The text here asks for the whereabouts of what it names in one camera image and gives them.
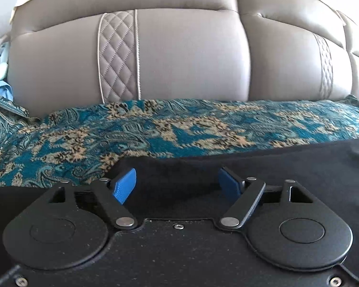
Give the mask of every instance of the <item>sofa backrest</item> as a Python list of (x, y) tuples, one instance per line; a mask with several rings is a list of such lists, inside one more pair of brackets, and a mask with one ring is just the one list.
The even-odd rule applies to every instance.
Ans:
[(130, 99), (359, 97), (359, 28), (320, 0), (31, 0), (8, 81), (31, 115)]

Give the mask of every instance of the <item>blue clip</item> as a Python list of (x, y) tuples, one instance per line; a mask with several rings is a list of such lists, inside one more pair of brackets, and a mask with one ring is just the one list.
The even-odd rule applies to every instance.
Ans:
[(123, 204), (133, 191), (137, 181), (137, 174), (134, 168), (122, 172), (116, 178), (114, 178), (109, 185), (109, 189), (112, 191), (113, 196)]
[(218, 182), (225, 197), (231, 202), (239, 199), (245, 188), (245, 182), (227, 167), (219, 169)]

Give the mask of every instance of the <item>metal screw head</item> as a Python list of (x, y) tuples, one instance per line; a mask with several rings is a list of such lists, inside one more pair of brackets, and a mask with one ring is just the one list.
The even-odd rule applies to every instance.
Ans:
[(184, 229), (184, 225), (183, 224), (175, 224), (173, 225), (173, 228), (176, 230), (183, 230)]
[(131, 217), (121, 217), (116, 220), (116, 224), (119, 226), (132, 226), (134, 219)]
[(333, 277), (330, 279), (331, 287), (339, 287), (342, 284), (342, 279), (340, 277)]
[(27, 287), (28, 281), (23, 277), (18, 277), (14, 280), (15, 284), (19, 287)]
[(221, 225), (223, 226), (237, 226), (239, 224), (239, 220), (234, 217), (225, 217), (220, 220)]

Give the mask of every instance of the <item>teal paisley blanket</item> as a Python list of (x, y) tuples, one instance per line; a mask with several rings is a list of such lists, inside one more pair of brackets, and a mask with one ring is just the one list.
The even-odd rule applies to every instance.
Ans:
[(0, 186), (102, 176), (123, 156), (170, 158), (359, 137), (359, 101), (133, 100), (43, 120), (0, 97)]

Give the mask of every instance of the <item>circular pad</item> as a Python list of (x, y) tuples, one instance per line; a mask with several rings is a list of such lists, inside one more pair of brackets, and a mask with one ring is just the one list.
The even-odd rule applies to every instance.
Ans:
[(324, 227), (311, 219), (295, 218), (286, 220), (280, 225), (280, 232), (286, 239), (295, 243), (308, 244), (320, 240)]
[(31, 236), (41, 243), (56, 244), (70, 239), (75, 225), (66, 219), (46, 219), (31, 227)]
[(66, 269), (92, 258), (105, 245), (106, 224), (95, 214), (75, 209), (58, 214), (15, 219), (3, 243), (18, 262), (34, 269)]

